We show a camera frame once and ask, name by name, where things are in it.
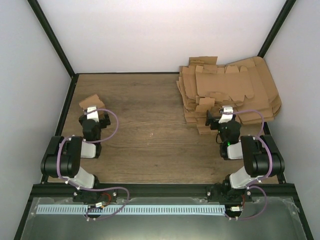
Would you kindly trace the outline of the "brown cardboard box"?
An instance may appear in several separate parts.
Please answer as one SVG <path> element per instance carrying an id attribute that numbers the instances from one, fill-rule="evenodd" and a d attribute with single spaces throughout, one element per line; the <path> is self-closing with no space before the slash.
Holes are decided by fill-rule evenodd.
<path id="1" fill-rule="evenodd" d="M 97 109 L 104 109 L 105 104 L 103 101 L 99 98 L 97 94 L 91 95 L 87 97 L 86 99 L 79 102 L 79 106 L 82 108 L 83 112 L 85 113 L 87 111 L 87 108 L 90 106 L 96 106 Z M 100 110 L 98 111 L 99 120 L 105 119 L 105 112 Z"/>

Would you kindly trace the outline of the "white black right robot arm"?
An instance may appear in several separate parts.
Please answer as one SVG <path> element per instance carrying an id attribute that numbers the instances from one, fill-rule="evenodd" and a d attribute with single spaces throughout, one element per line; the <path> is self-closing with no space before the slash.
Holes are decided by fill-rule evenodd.
<path id="1" fill-rule="evenodd" d="M 213 188 L 226 201 L 238 200 L 245 190 L 266 178 L 281 175 L 285 161 L 270 134 L 241 136 L 241 124 L 231 106 L 220 110 L 221 116 L 206 111 L 205 125 L 217 130 L 219 153 L 224 160 L 243 160 L 243 167 L 225 177 Z"/>

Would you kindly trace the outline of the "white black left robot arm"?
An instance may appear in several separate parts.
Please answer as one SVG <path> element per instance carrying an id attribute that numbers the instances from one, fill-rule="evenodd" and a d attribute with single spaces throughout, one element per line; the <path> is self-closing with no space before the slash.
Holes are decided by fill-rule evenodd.
<path id="1" fill-rule="evenodd" d="M 111 121 L 107 112 L 104 112 L 102 117 L 99 117 L 96 112 L 83 114 L 78 120 L 82 126 L 83 136 L 69 137 L 62 146 L 59 162 L 60 175 L 66 178 L 68 183 L 86 188 L 85 197 L 91 202 L 97 202 L 102 196 L 100 182 L 96 175 L 88 173 L 81 167 L 81 159 L 97 159 L 100 156 L 101 132 L 111 124 Z M 53 136 L 50 139 L 40 164 L 43 175 L 56 179 L 59 177 L 57 160 L 64 139 L 63 136 Z"/>

